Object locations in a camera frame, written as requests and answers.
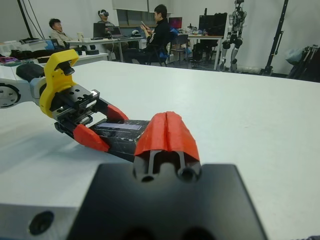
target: black clothing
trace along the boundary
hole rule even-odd
[[[123,57],[126,63],[132,63],[132,59],[138,60],[140,64],[145,64],[148,62],[150,55],[154,53],[154,46],[158,49],[161,46],[166,46],[170,42],[170,27],[168,20],[162,19],[157,22],[151,36],[147,37],[146,48],[144,49],[128,49],[124,52]]]
[[[145,52],[150,52],[153,51],[153,47],[149,46],[150,44],[152,45],[157,45],[160,47],[161,45],[167,45],[170,41],[170,26],[168,24],[168,20],[162,19],[161,21],[157,22],[157,26],[154,29],[154,32],[152,33],[151,36],[148,36],[147,42],[146,42],[146,48]]]

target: white table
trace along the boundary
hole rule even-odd
[[[128,38],[113,38],[113,39],[100,39],[100,40],[89,40],[89,41],[79,41],[79,40],[72,40],[72,41],[66,41],[70,46],[74,45],[80,45],[80,46],[86,46],[87,48],[91,45],[97,45],[97,44],[117,44],[117,43],[128,43],[128,42],[135,42],[135,41],[141,41],[143,37],[128,37]],[[119,53],[120,53],[120,60],[121,62],[124,61],[124,56],[122,53],[121,44],[119,44]]]
[[[109,54],[106,52],[100,52],[99,54],[95,55],[86,55],[85,51],[82,51],[82,55],[79,56],[78,61],[75,63],[74,66],[80,66],[83,64],[90,64],[98,61],[107,61]]]
[[[218,46],[217,46],[215,61],[214,61],[214,69],[218,71],[218,61],[219,61],[219,56],[220,56],[222,39],[224,38],[224,36],[189,35],[188,38],[189,39],[196,39],[197,43],[198,43],[198,40],[218,40],[218,42],[217,42]]]
[[[320,84],[110,61],[73,77],[131,119],[180,114],[202,164],[237,165],[270,240],[320,234]],[[125,162],[58,132],[33,103],[0,113],[0,203],[78,207],[98,164]]]

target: dark hair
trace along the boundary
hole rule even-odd
[[[49,21],[50,28],[52,28],[52,26],[55,25],[56,23],[61,23],[61,21],[59,19],[57,19],[57,18],[51,18],[50,21]]]
[[[167,18],[167,7],[163,4],[160,4],[155,7],[154,12],[157,14],[161,14],[161,16],[166,19]]]

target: man in black jacket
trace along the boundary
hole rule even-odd
[[[146,48],[128,49],[124,53],[124,60],[126,63],[132,63],[132,59],[136,59],[140,64],[146,64],[150,55],[154,52],[154,46],[158,49],[160,46],[166,47],[169,43],[170,27],[167,20],[167,8],[165,5],[160,4],[154,9],[154,19],[157,26],[153,31],[151,31],[149,27],[141,25],[141,29],[144,31],[147,38]]]

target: smartphone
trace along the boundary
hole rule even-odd
[[[145,25],[145,23],[143,21],[141,21],[142,25],[147,28],[147,25]]]

